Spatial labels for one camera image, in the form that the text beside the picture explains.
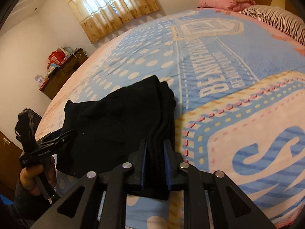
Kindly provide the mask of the dark sleeve left forearm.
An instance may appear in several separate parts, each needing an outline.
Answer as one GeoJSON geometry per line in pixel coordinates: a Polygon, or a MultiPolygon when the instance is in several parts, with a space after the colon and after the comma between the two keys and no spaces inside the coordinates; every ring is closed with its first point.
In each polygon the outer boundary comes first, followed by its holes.
{"type": "Polygon", "coordinates": [[[14,202],[6,205],[1,200],[1,228],[31,228],[50,207],[42,194],[31,194],[18,180],[14,202]]]}

